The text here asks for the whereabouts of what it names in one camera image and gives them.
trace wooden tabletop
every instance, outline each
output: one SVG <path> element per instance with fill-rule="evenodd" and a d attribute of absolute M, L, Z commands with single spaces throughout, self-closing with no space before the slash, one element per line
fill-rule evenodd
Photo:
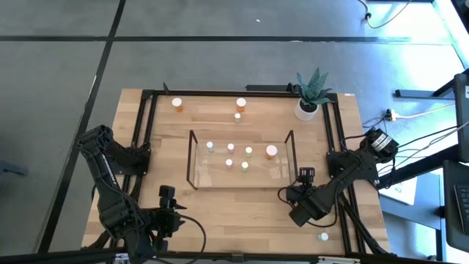
<path fill-rule="evenodd" d="M 140 89 L 124 89 L 114 118 L 114 139 L 129 146 L 133 134 Z M 181 214 L 197 219 L 207 232 L 206 252 L 250 252 L 287 254 L 344 254 L 339 220 L 329 228 L 309 225 L 298 227 L 288 215 L 291 208 L 277 198 L 272 188 L 234 188 L 194 190 L 186 181 L 189 131 L 197 131 L 198 140 L 210 140 L 214 135 L 225 139 L 238 138 L 259 143 L 285 139 L 290 130 L 295 133 L 298 168 L 316 169 L 314 184 L 329 181 L 325 154 L 328 151 L 322 108 L 311 121 L 300 121 L 294 114 L 296 98 L 246 98 L 243 120 L 236 124 L 235 97 L 182 96 L 183 112 L 171 105 L 172 96 L 158 96 L 153 122 L 151 163 L 141 190 L 141 208 L 157 207 L 158 188 L 169 185 L 176 188 L 177 202 L 187 210 Z M 338 94 L 339 108 L 345 136 L 363 133 L 354 95 Z M 332 106 L 329 107 L 334 142 L 339 149 Z M 141 128 L 144 135 L 145 123 Z M 358 148 L 360 139 L 347 141 L 347 147 Z M 366 181 L 355 181 L 355 192 L 362 222 L 372 236 L 386 250 L 390 250 L 380 201 L 375 189 Z M 98 219 L 97 198 L 92 203 L 83 246 L 94 242 L 104 231 Z M 329 224 L 333 212 L 318 221 Z M 349 220 L 352 249 L 357 250 L 355 231 Z M 328 241 L 318 241 L 317 234 L 326 232 Z M 202 234 L 191 222 L 181 226 L 169 239 L 169 250 L 198 252 Z"/>

